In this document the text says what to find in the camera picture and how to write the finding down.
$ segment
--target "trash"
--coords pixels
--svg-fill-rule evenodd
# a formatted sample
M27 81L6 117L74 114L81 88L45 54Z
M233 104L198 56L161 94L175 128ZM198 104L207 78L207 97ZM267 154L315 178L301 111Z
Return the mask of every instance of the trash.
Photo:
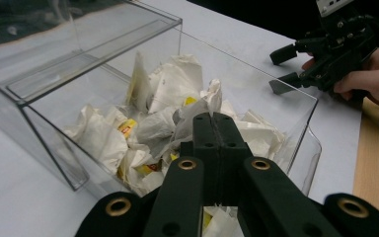
M284 134L251 110L238 114L223 100L219 79L203 90L201 69L197 59L186 54L171 56L148 75L137 52L125 103L111 106L106 116L87 105L65 133L141 197L162 185L169 165L180 157L181 142L192 140L192 120L201 113L228 115L253 154L272 159ZM226 211L211 213L210 222L228 222L233 228ZM214 227L206 230L207 236L218 236Z

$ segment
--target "crumpled white paper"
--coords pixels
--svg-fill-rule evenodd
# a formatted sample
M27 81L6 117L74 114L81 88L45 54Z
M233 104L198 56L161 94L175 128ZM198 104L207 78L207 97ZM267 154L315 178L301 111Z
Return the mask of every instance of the crumpled white paper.
M201 91L202 98L190 105L177 110L174 119L178 121L174 136L172 137L171 148L178 149L181 142L192 140L192 120L195 116L209 112L220 112L222 104L221 83L218 79L210 82L207 91Z
M126 117L115 107L104 117L100 110L86 105L76 124L66 126L64 132L115 174L128 149L124 135L116 129L124 121Z
M147 145L135 143L129 145L130 147L119 166L121 179L140 197L143 197L162 185L164 175L162 172L151 172L146 176L139 172L138 168L142 165L156 164L157 162L150 155Z
M149 75L153 100L149 114L167 107L183 106L186 98L199 100L202 90L201 65L193 55L172 56Z
M234 237L239 227L239 221L234 206L206 206L204 211L212 218L202 231L203 237Z
M235 124L254 156L272 160L285 138L275 126L251 110L242 120L235 120Z
M150 86L149 76L144 69L143 56L137 51L125 104L134 105L139 111L147 113L152 97L152 88Z
M150 148L150 154L157 161L169 148L171 137L176 129L172 117L178 108L167 107L162 111L149 115L139 121L132 132L137 139L135 142L147 145Z

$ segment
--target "finger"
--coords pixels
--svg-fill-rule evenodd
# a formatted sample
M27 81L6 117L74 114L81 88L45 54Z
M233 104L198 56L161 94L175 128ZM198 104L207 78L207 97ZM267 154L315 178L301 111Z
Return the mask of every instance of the finger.
M311 58L308 61L306 61L302 66L301 69L307 70L309 69L313 64L315 64L315 58Z
M351 90L371 91L379 77L379 71L353 71L349 72L335 84L334 92L343 93Z
M346 101L349 101L350 98L352 98L352 92L351 92L351 91L340 93L340 95L341 95L341 96L343 97L343 99L346 100Z

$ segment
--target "plastic bin lid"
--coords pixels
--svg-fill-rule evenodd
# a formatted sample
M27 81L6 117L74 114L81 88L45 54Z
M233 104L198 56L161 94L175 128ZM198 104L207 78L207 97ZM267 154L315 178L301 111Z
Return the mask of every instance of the plastic bin lid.
M182 24L138 2L26 2L0 6L0 89L23 102Z

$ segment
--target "screw hole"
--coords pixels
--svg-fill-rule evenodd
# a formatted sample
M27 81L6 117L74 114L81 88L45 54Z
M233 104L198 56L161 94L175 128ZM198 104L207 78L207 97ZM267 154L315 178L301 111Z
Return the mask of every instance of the screw hole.
M125 197L110 200L106 206L106 213L109 216L120 216L126 214L131 209L131 202Z
M196 163L191 160L183 160L178 166L183 170L192 170L196 167Z
M267 170L270 167L269 163L263 160L254 160L252 166L258 170Z
M340 198L338 200L338 206L345 213L354 217L365 218L369 215L368 209L365 208L365 206L363 206L361 203L353 199Z

